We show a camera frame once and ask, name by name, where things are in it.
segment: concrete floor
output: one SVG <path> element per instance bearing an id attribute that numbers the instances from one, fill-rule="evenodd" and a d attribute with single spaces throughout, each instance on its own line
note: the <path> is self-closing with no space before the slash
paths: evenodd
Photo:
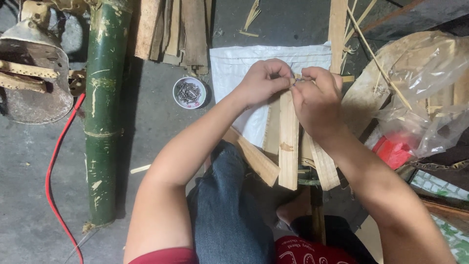
<path id="1" fill-rule="evenodd" d="M 356 16 L 369 2 L 358 2 Z M 304 46 L 327 40 L 330 1 L 291 1 L 287 5 L 279 0 L 261 1 L 262 13 L 249 29 L 249 32 L 259 34 L 259 38 L 236 33 L 244 26 L 251 5 L 252 0 L 216 1 L 213 27 L 224 34 L 213 39 L 213 47 Z M 379 0 L 373 10 L 389 12 L 393 8 Z M 381 15 L 381 11 L 373 10 L 367 17 L 369 21 Z M 0 17 L 0 31 L 15 24 L 15 16 L 6 6 L 0 8 Z M 67 34 L 63 35 L 64 49 L 71 55 L 70 67 L 78 69 L 86 61 L 87 38 L 85 35 L 83 41 L 78 38 L 78 42 L 73 42 L 67 39 Z M 377 43 L 374 47 L 377 49 L 380 45 L 382 43 Z M 345 72 L 356 77 L 368 63 L 361 48 L 349 61 Z M 92 231 L 86 237 L 81 246 L 85 263 L 121 263 L 135 194 L 144 175 L 142 172 L 130 175 L 130 169 L 151 163 L 173 136 L 214 104 L 211 97 L 204 108 L 186 110 L 174 102 L 171 89 L 186 73 L 183 68 L 136 58 L 131 58 L 127 65 L 120 112 L 125 132 L 120 138 L 118 162 L 118 219 L 111 226 Z M 0 263 L 64 263 L 73 250 L 50 210 L 44 192 L 45 172 L 65 122 L 66 118 L 63 118 L 46 125 L 24 125 L 0 117 Z M 57 158 L 52 188 L 58 209 L 78 241 L 83 238 L 82 226 L 88 220 L 83 153 L 83 120 L 77 117 Z M 273 226 L 277 221 L 275 208 L 291 193 L 279 186 L 267 187 L 255 178 L 248 178 L 245 186 L 257 198 L 266 223 Z M 368 215 L 352 199 L 349 188 L 337 187 L 325 193 L 324 202 L 326 214 L 345 217 L 354 230 Z M 276 237 L 282 235 L 282 231 L 275 231 Z M 72 256 L 68 263 L 78 263 L 76 256 Z"/>

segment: stack of bamboo strips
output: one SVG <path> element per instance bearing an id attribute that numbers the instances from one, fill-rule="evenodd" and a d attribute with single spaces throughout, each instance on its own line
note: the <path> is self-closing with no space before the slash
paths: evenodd
<path id="1" fill-rule="evenodd" d="M 208 73 L 211 13 L 212 0 L 141 0 L 134 55 Z"/>

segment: plastic bag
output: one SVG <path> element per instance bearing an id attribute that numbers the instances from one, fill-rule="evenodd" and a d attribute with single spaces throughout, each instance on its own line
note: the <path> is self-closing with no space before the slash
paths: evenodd
<path id="1" fill-rule="evenodd" d="M 377 114 L 381 132 L 418 158 L 456 145 L 469 126 L 469 38 L 434 32 L 407 50 L 389 77 L 397 95 Z"/>

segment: left hand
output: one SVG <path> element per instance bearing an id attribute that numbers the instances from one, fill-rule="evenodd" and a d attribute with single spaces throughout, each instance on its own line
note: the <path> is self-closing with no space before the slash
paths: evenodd
<path id="1" fill-rule="evenodd" d="M 294 83 L 295 79 L 291 76 L 288 64 L 279 59 L 269 59 L 253 64 L 232 93 L 236 94 L 246 107 L 251 107 Z"/>

